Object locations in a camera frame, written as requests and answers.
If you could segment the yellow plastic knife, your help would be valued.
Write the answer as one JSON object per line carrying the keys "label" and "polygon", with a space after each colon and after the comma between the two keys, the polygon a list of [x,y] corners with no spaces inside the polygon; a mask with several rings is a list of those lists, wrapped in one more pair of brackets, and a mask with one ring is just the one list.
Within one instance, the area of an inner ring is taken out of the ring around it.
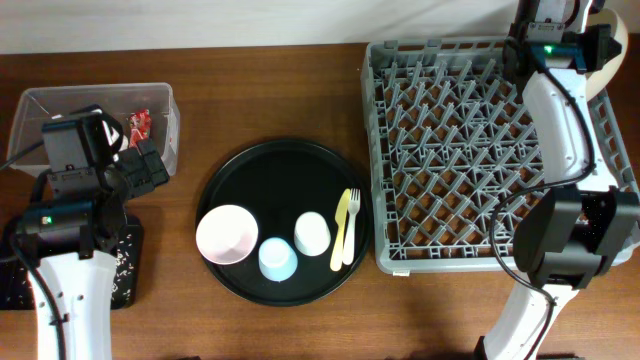
{"label": "yellow plastic knife", "polygon": [[330,259],[330,269],[334,272],[338,272],[342,267],[345,222],[350,198],[351,190],[347,188],[344,190],[339,199],[334,216],[335,222],[337,224],[337,232]]}

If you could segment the red snack wrapper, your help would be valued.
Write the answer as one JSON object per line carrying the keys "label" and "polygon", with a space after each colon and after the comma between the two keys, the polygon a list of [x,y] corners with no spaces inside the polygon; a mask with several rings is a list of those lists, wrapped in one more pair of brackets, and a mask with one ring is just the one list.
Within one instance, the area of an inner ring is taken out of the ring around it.
{"label": "red snack wrapper", "polygon": [[129,147],[135,147],[141,140],[150,137],[152,118],[148,109],[135,112],[128,118],[130,126]]}

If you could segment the clear plastic waste bin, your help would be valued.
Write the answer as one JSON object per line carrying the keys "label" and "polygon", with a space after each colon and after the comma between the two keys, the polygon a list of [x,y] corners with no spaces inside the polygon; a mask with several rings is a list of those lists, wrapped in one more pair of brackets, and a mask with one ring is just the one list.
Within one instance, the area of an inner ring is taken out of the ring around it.
{"label": "clear plastic waste bin", "polygon": [[25,90],[17,104],[10,128],[7,158],[42,139],[41,127],[57,115],[90,105],[100,106],[125,130],[128,118],[147,109],[152,119],[153,140],[169,175],[176,174],[180,137],[180,112],[173,89],[167,83],[103,84],[42,87]]}

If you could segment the grey dishwasher rack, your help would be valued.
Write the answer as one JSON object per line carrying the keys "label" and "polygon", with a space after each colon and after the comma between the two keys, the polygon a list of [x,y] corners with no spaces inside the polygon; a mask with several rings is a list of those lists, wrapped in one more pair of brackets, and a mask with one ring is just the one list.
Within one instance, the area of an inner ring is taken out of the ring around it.
{"label": "grey dishwasher rack", "polygon": [[375,257],[394,276],[498,271],[540,199],[533,123],[498,37],[373,42],[362,75]]}

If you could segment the pink bowl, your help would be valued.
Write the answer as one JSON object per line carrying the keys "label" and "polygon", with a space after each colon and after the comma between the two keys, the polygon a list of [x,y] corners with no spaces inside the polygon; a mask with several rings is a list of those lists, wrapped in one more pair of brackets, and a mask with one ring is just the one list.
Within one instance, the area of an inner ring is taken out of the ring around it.
{"label": "pink bowl", "polygon": [[199,221],[196,245],[209,262],[232,265],[251,254],[258,235],[258,223],[248,210],[238,205],[221,205]]}

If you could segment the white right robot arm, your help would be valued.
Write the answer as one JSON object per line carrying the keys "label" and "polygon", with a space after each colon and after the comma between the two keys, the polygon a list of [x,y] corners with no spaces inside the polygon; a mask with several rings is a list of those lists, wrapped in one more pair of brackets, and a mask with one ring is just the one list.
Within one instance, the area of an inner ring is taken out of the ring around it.
{"label": "white right robot arm", "polygon": [[561,309],[609,271],[639,216],[619,189],[586,100],[586,74],[619,54],[606,25],[556,42],[505,40],[505,73],[518,84],[542,153],[544,196],[513,236],[515,286],[477,359],[533,359]]}

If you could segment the white plastic fork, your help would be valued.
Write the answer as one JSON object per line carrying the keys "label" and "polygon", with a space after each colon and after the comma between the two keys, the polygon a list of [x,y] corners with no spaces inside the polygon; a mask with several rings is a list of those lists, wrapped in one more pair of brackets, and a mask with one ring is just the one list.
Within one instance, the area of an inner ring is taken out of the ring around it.
{"label": "white plastic fork", "polygon": [[344,265],[351,265],[355,254],[355,223],[360,210],[361,191],[359,189],[350,190],[350,199],[347,207],[348,223],[344,239],[342,262]]}

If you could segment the round black tray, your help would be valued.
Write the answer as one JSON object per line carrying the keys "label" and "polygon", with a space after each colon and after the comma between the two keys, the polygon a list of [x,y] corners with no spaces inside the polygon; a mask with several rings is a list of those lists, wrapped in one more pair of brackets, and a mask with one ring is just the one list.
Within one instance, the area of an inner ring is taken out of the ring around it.
{"label": "round black tray", "polygon": [[294,241],[297,218],[314,211],[337,230],[334,215],[345,189],[361,191],[356,216],[354,261],[331,270],[331,254],[299,255],[295,273],[274,282],[259,270],[258,254],[231,265],[206,265],[232,293],[257,304],[290,307],[321,299],[344,284],[363,261],[374,237],[373,205],[368,183],[335,151],[320,144],[279,139],[264,142],[230,158],[207,182],[200,195],[196,217],[220,205],[239,205],[256,219],[260,241],[279,237]]}

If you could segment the light blue cup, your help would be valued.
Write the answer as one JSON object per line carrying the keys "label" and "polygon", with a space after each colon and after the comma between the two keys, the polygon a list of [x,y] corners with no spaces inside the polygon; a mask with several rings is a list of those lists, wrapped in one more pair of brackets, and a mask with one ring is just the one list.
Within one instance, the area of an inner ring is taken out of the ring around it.
{"label": "light blue cup", "polygon": [[270,281],[289,279],[297,269],[298,258],[293,248],[284,239],[266,239],[258,251],[259,270]]}

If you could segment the beige plate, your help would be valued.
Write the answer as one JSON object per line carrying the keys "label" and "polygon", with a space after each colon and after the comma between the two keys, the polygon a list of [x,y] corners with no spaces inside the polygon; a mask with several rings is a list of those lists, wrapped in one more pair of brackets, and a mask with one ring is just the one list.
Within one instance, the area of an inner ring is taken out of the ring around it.
{"label": "beige plate", "polygon": [[600,70],[586,74],[586,99],[590,101],[598,95],[612,80],[622,65],[628,50],[629,33],[620,15],[612,9],[604,8],[599,13],[590,15],[588,25],[608,24],[611,26],[611,36],[621,45],[619,55],[605,61]]}

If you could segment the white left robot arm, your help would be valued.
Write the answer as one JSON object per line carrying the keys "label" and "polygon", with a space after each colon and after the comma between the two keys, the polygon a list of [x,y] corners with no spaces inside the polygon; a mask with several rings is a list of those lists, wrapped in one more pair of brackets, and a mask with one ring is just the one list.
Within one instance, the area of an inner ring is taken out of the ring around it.
{"label": "white left robot arm", "polygon": [[118,266],[138,257],[144,237],[128,200],[169,176],[155,144],[114,154],[96,140],[48,140],[51,168],[8,233],[28,271],[41,359],[110,359],[112,290]]}

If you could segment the white cup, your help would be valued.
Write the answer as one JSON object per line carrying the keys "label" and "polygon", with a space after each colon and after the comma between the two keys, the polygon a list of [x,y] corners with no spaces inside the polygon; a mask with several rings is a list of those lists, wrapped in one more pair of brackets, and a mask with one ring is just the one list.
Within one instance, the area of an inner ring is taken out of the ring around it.
{"label": "white cup", "polygon": [[330,244],[331,234],[324,217],[317,212],[305,212],[296,220],[294,244],[304,255],[315,257],[324,253]]}

